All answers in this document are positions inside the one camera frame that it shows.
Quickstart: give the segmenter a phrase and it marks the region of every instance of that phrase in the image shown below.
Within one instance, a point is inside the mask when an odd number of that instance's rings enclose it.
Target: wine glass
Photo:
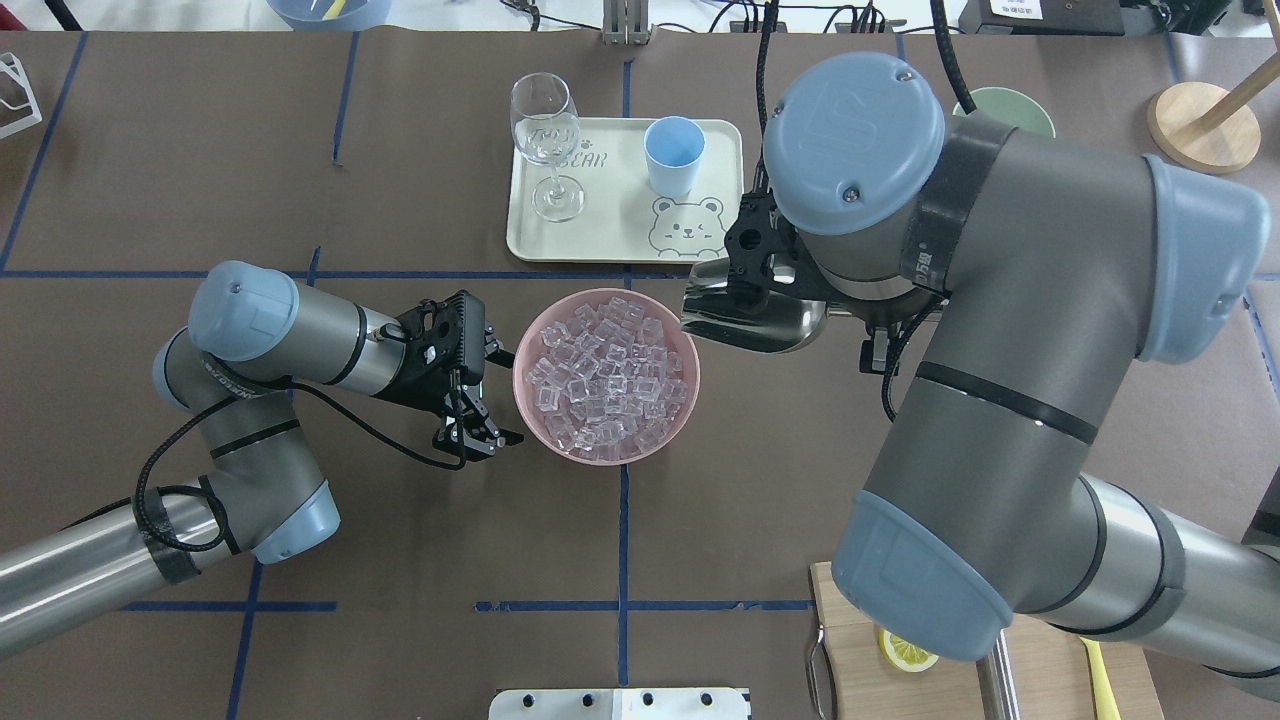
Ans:
[[[525,159],[552,169],[552,177],[534,186],[534,211],[553,223],[577,217],[586,193],[558,169],[577,149],[577,108],[559,76],[532,73],[516,81],[511,88],[511,136]]]

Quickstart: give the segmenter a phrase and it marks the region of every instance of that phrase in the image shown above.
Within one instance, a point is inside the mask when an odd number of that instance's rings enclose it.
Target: wooden paper towel holder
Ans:
[[[1280,47],[1275,0],[1263,0]],[[1207,82],[1180,82],[1151,99],[1147,127],[1176,163],[1202,173],[1234,173],[1253,160],[1262,142],[1258,118],[1245,105],[1280,77],[1280,50],[1231,91]]]

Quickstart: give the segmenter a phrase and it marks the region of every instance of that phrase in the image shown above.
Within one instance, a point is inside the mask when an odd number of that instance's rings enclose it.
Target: bear face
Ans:
[[[701,202],[659,197],[653,201],[649,245],[659,258],[718,258],[724,252],[723,211],[724,204],[716,197]]]

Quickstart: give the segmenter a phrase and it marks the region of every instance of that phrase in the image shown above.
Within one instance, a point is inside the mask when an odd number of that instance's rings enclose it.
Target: bowl of ice cubes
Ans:
[[[698,351],[657,300],[621,288],[573,293],[516,348],[516,406],[558,455],[621,465],[667,445],[698,398]]]

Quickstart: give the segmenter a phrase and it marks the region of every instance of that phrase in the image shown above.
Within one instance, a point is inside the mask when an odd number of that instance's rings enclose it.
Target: yellow handle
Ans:
[[[334,0],[333,5],[329,5],[329,10],[324,14],[323,20],[332,20],[342,14],[342,9],[347,6],[347,0]]]
[[[1084,650],[1089,655],[1089,679],[1093,684],[1093,714],[1098,720],[1120,720],[1120,708],[1116,707],[1116,696],[1111,692],[1111,680],[1107,679],[1107,666],[1102,662],[1102,647],[1096,641],[1080,638]]]

